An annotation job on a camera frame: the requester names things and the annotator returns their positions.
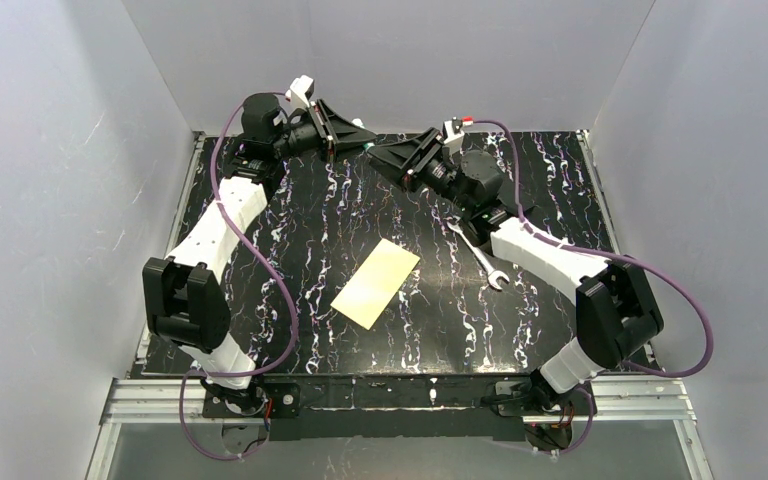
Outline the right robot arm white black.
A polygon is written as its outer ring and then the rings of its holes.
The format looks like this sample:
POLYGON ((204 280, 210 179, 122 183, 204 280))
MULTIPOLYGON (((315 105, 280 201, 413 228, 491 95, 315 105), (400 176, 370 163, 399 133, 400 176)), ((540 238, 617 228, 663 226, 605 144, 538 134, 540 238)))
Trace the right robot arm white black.
POLYGON ((469 246, 529 271, 573 303, 574 338, 530 373, 518 397, 556 401, 619 366, 663 330, 644 269, 604 252, 577 252, 523 223, 515 204, 518 188, 491 154, 470 150, 453 163, 443 134, 434 128, 367 153, 371 166, 401 190, 426 186, 451 201, 469 246))

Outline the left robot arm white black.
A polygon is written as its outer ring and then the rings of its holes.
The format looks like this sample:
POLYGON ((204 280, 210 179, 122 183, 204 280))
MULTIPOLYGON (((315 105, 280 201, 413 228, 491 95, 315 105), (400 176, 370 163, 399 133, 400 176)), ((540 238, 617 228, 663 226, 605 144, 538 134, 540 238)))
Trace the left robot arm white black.
POLYGON ((245 231, 280 187, 287 159, 316 151, 326 161, 342 160, 369 147, 376 135, 322 100, 303 99, 286 112, 272 92, 247 97, 230 117, 243 127, 233 142, 239 149, 233 170, 220 175, 219 154, 228 133, 222 129, 209 166, 212 202, 165 257, 147 260, 142 281, 148 330, 189 355, 210 384, 242 392, 255 376, 279 366, 293 347, 287 345, 277 359, 259 367, 233 338, 221 286, 232 254, 244 245, 292 306, 283 279, 245 231))

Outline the cream envelope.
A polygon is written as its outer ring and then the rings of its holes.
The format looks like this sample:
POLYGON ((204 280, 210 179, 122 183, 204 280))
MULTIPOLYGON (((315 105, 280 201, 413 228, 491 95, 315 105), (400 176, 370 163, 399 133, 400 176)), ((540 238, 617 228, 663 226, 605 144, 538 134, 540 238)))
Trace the cream envelope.
POLYGON ((358 326, 371 330, 418 262, 416 254, 381 239, 331 307, 358 326))

